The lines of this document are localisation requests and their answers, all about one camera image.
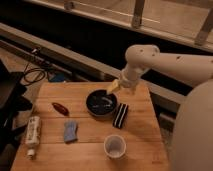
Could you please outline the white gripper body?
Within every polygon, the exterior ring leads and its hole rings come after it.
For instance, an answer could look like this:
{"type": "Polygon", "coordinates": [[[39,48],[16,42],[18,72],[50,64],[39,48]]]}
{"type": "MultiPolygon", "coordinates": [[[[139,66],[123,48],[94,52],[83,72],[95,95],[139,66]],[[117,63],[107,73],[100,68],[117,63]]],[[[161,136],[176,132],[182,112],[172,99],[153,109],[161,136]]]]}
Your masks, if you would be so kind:
{"type": "Polygon", "coordinates": [[[119,85],[122,88],[128,88],[134,94],[141,76],[142,72],[139,69],[124,68],[120,74],[119,85]]]}

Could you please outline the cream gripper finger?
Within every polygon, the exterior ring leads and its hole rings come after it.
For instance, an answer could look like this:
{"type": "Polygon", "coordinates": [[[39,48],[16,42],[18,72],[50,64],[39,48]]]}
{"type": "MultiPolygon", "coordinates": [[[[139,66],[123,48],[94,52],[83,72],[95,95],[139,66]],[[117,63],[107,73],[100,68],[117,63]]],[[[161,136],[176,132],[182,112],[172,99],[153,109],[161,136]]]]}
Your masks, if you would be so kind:
{"type": "Polygon", "coordinates": [[[112,94],[119,89],[119,80],[115,79],[107,88],[107,93],[112,94]]]}

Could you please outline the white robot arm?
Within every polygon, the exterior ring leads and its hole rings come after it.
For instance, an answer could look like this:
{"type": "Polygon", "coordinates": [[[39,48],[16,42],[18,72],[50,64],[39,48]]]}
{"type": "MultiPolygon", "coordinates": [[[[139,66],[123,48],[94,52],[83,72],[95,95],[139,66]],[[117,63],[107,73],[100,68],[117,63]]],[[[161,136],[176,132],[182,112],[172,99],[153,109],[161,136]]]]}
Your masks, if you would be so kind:
{"type": "Polygon", "coordinates": [[[170,171],[213,171],[213,56],[162,53],[155,45],[132,45],[126,66],[107,88],[134,89],[152,69],[192,88],[179,107],[172,136],[170,171]]]}

